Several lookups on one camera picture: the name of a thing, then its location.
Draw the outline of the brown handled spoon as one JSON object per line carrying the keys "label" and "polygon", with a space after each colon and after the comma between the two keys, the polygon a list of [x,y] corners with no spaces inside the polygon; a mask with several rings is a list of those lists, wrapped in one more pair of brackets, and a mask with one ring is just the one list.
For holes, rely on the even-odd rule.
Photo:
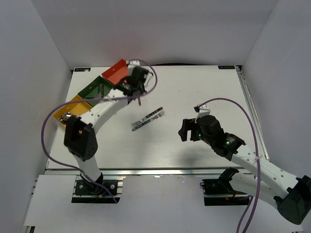
{"label": "brown handled spoon", "polygon": [[59,117],[58,118],[58,121],[60,121],[61,123],[65,123],[65,122],[67,122],[67,120],[68,120],[68,118],[67,117]]}

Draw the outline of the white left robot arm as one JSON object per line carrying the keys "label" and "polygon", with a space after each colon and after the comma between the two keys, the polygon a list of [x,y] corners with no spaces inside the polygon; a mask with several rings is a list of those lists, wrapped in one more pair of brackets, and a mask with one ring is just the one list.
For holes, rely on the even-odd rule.
{"label": "white left robot arm", "polygon": [[86,188],[93,194],[99,193],[103,187],[103,174],[95,159],[98,150],[96,134],[113,115],[129,105],[133,97],[146,93],[145,82],[149,73],[143,67],[133,67],[131,74],[121,78],[103,100],[88,112],[67,120],[64,145],[77,161]]}

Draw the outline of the brown handled knife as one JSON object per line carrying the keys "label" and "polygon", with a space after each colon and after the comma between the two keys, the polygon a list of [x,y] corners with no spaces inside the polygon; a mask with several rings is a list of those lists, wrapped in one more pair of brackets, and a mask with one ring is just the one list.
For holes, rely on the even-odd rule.
{"label": "brown handled knife", "polygon": [[104,97],[104,84],[101,84],[100,90],[101,90],[101,98],[103,98]]}

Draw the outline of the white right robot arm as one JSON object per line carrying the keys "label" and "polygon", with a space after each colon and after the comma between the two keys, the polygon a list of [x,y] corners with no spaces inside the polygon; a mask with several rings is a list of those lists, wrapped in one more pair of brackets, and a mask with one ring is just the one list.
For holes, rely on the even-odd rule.
{"label": "white right robot arm", "polygon": [[243,175],[237,169],[227,168],[213,183],[203,183],[207,194],[229,194],[234,191],[270,204],[289,222],[300,225],[311,210],[311,179],[299,178],[260,159],[246,143],[232,133],[224,132],[219,121],[212,115],[184,119],[178,134],[181,140],[203,141],[219,156],[247,169],[252,176]]}

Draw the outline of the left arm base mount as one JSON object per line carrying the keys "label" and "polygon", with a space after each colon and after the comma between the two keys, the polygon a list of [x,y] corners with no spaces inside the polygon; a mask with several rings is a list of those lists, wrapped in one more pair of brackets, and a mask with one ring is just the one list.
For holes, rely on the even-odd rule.
{"label": "left arm base mount", "polygon": [[123,180],[117,177],[104,178],[102,186],[88,183],[82,177],[77,177],[74,183],[72,203],[84,204],[116,204],[122,194]]}

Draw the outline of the green handled fork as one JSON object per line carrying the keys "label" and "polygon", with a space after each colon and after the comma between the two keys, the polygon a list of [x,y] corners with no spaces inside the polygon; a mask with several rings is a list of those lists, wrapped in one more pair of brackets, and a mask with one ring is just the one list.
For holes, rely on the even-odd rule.
{"label": "green handled fork", "polygon": [[159,119],[160,117],[162,117],[162,116],[164,116],[164,115],[165,115],[165,111],[164,111],[164,110],[161,110],[161,111],[160,111],[158,114],[156,114],[155,116],[153,116],[153,117],[151,117],[150,119],[148,119],[148,120],[142,122],[141,124],[135,126],[135,127],[132,129],[132,131],[134,132],[134,131],[138,130],[139,128],[141,128],[141,127],[147,125],[148,123],[150,123],[150,122],[152,122],[152,121],[154,121],[154,120],[156,120],[156,119]]}

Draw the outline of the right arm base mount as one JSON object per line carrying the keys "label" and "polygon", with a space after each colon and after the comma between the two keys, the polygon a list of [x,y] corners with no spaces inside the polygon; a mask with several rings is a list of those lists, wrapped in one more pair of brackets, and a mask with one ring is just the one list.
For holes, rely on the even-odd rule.
{"label": "right arm base mount", "polygon": [[200,187],[203,189],[205,206],[243,206],[248,205],[250,196],[232,188],[230,181],[233,175],[239,173],[235,168],[227,168],[217,179],[203,179]]}

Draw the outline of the green handled spoon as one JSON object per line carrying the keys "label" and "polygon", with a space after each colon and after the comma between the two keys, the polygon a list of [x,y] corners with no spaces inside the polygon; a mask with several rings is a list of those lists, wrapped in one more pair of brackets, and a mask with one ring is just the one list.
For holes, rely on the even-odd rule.
{"label": "green handled spoon", "polygon": [[67,113],[63,113],[62,116],[63,117],[71,117],[71,116],[73,116],[73,114],[70,112],[67,112]]}

